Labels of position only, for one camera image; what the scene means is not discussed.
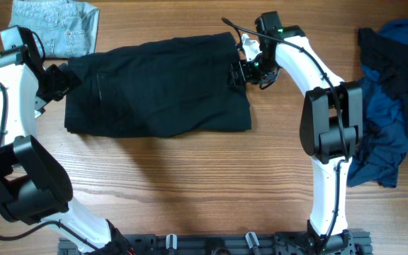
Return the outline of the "black shorts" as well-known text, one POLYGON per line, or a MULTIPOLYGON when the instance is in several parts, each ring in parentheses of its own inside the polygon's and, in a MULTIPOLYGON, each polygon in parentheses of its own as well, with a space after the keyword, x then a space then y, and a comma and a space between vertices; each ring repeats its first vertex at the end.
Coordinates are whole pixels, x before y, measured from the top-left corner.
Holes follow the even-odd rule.
POLYGON ((104 137, 172 137, 251 129, 245 85, 230 67, 231 33, 120 47, 69 61, 80 85, 66 97, 65 128, 104 137))

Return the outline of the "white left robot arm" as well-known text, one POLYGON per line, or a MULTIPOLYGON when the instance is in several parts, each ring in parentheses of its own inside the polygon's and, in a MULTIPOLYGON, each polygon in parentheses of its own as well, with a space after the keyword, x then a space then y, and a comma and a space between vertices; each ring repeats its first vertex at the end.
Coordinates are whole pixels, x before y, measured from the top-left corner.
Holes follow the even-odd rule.
POLYGON ((67 172, 37 139, 36 120, 45 106, 62 100, 79 79, 65 64, 44 67, 45 48, 27 28, 2 30, 1 41, 0 215, 25 223, 30 232, 49 227, 80 254, 132 254, 131 243, 109 220, 74 197, 67 172))

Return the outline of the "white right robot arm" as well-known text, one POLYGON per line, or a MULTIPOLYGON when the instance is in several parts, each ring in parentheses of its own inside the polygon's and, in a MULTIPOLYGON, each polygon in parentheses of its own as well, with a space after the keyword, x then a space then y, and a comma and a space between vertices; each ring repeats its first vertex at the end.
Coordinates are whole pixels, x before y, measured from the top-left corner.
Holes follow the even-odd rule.
POLYGON ((231 84, 267 89, 285 70, 304 97, 300 143, 310 156, 313 205, 304 232, 262 237, 248 232, 244 248, 253 254, 361 254, 358 235, 346 221, 346 182, 352 156, 363 136, 362 89, 346 82, 313 51, 299 26, 285 27, 277 12, 261 14, 254 31, 236 30, 245 58, 229 68, 231 84))

